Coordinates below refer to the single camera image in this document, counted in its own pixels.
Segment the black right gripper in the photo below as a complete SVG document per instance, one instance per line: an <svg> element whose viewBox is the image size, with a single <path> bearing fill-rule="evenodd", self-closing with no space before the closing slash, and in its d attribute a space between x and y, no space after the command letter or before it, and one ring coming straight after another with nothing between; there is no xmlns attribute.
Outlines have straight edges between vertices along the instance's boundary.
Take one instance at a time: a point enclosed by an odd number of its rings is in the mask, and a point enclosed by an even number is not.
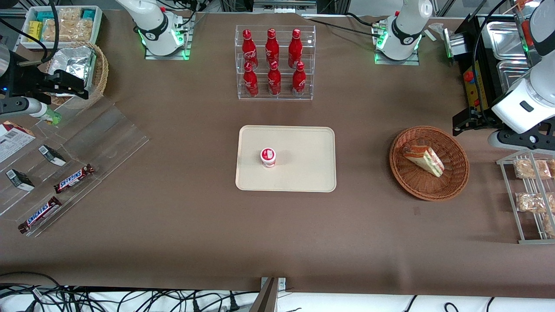
<svg viewBox="0 0 555 312"><path fill-rule="evenodd" d="M50 75L42 72L36 66L10 65L8 67L8 97L49 92L57 96L68 94L70 97L89 99L89 91L86 89L83 79L64 70L55 70L53 81Z"/></svg>

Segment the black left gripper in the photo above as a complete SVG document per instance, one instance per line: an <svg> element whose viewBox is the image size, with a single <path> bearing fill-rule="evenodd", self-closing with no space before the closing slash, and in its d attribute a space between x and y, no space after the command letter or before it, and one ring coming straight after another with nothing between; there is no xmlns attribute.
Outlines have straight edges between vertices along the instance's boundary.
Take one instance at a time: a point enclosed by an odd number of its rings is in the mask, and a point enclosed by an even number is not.
<svg viewBox="0 0 555 312"><path fill-rule="evenodd" d="M503 130L505 124L491 108L481 110L480 107L462 109L452 117L452 136L459 136L468 130Z"/></svg>

